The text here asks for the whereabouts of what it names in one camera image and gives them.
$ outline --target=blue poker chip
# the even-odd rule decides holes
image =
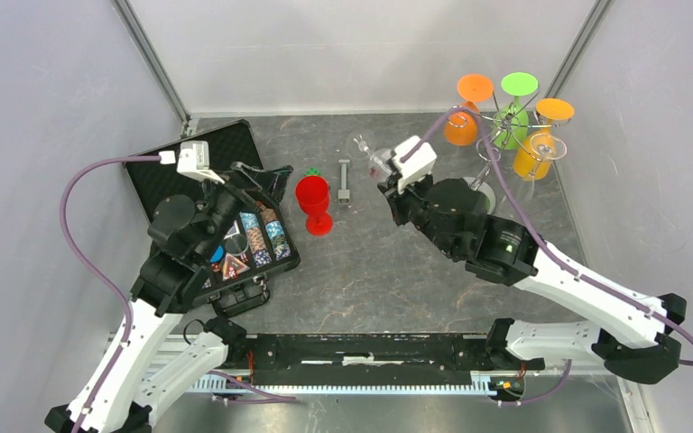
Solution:
[[[214,252],[214,255],[211,256],[211,260],[209,260],[212,263],[216,263],[222,260],[222,258],[225,256],[225,249],[219,246],[217,250]]]

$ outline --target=red goblet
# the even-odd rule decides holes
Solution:
[[[301,210],[307,214],[307,231],[315,236],[323,236],[333,227],[333,218],[328,215],[330,190],[328,183],[320,176],[307,176],[296,185],[296,200]]]

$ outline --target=black cable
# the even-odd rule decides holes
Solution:
[[[187,345],[191,345],[192,343],[187,339],[187,328],[192,325],[192,322],[198,322],[202,327],[206,325],[206,323],[203,322],[203,320],[200,320],[199,318],[193,318],[191,321],[187,322],[187,325],[184,326],[184,329],[181,330],[181,337],[184,338],[184,342],[187,343]]]

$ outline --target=cable connector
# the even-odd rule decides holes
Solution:
[[[158,152],[158,156],[161,157],[161,165],[171,165],[177,163],[177,154],[174,151]]]

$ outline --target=gray stone surface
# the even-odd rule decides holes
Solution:
[[[367,155],[349,134],[372,130],[375,148],[392,147],[423,135],[437,114],[318,115],[248,118],[265,168],[296,169],[282,202],[285,224],[301,255],[301,265],[275,276],[272,299],[234,318],[249,332],[486,332],[496,318],[535,322],[568,321],[570,311],[530,293],[478,280],[451,263],[423,235],[392,222],[383,196],[367,173]],[[233,119],[202,119],[199,132]],[[456,147],[441,132],[431,140],[439,157],[435,180],[473,176],[484,161],[474,146]],[[338,160],[352,160],[351,205],[337,203]],[[330,234],[309,235],[306,216],[293,190],[308,167],[316,167],[331,187]],[[559,249],[580,259],[577,235],[554,170],[537,183],[526,207],[538,230]],[[192,318],[210,318],[206,306]]]

